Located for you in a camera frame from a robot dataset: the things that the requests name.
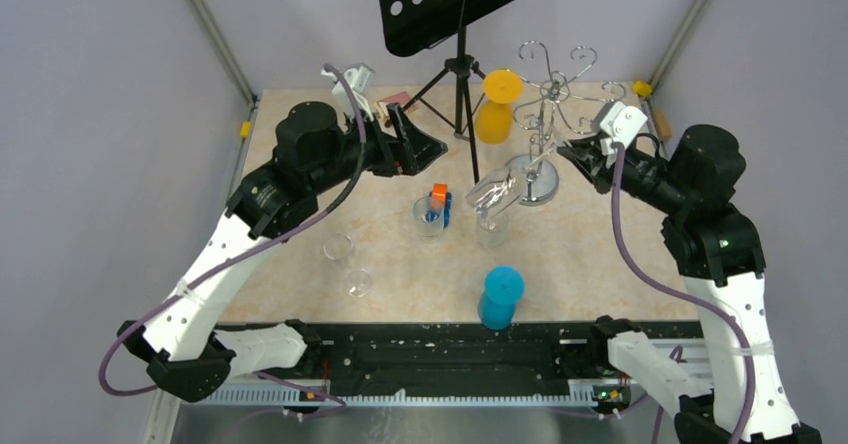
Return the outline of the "orange plastic wine glass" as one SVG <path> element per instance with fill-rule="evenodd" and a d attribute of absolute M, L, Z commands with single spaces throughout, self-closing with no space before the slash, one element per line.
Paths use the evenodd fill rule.
<path fill-rule="evenodd" d="M 476 137 L 485 144 L 504 143 L 511 134 L 512 104 L 523 92 L 523 81 L 512 70 L 498 69 L 483 79 L 482 91 L 484 100 L 474 124 Z"/>

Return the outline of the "clear wine glass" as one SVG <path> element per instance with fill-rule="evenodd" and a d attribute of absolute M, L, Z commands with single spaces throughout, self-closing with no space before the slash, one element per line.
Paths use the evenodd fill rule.
<path fill-rule="evenodd" d="M 514 205 L 540 206 L 559 189 L 559 174 L 550 161 L 557 149 L 545 144 L 537 152 L 510 159 L 487 174 L 465 195 L 465 203 L 483 219 L 494 219 Z"/>

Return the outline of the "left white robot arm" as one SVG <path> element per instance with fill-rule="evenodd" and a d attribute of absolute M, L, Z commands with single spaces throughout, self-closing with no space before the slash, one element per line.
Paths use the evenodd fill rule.
<path fill-rule="evenodd" d="M 360 176 L 414 176 L 447 145 L 391 105 L 392 131 L 363 115 L 340 123 L 329 104 L 295 105 L 276 127 L 268 162 L 247 174 L 190 269 L 150 317 L 120 329 L 125 348 L 146 365 L 154 385 L 183 401 L 201 401 L 230 379 L 269 369 L 308 377 L 319 368 L 321 341 L 290 319 L 264 328 L 221 329 L 218 321 L 267 250 L 328 216 L 321 193 L 351 194 Z"/>

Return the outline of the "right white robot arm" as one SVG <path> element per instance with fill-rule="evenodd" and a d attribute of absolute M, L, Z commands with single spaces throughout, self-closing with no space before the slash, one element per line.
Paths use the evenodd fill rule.
<path fill-rule="evenodd" d="M 764 304 L 765 258 L 753 222 L 732 203 L 746 168 L 737 139 L 710 124 L 689 127 L 669 159 L 604 135 L 559 148 L 621 219 L 628 194 L 659 210 L 664 244 L 683 277 L 666 294 L 698 311 L 711 377 L 691 376 L 624 319 L 602 317 L 586 349 L 600 376 L 637 380 L 671 416 L 682 443 L 818 443 L 782 386 Z"/>

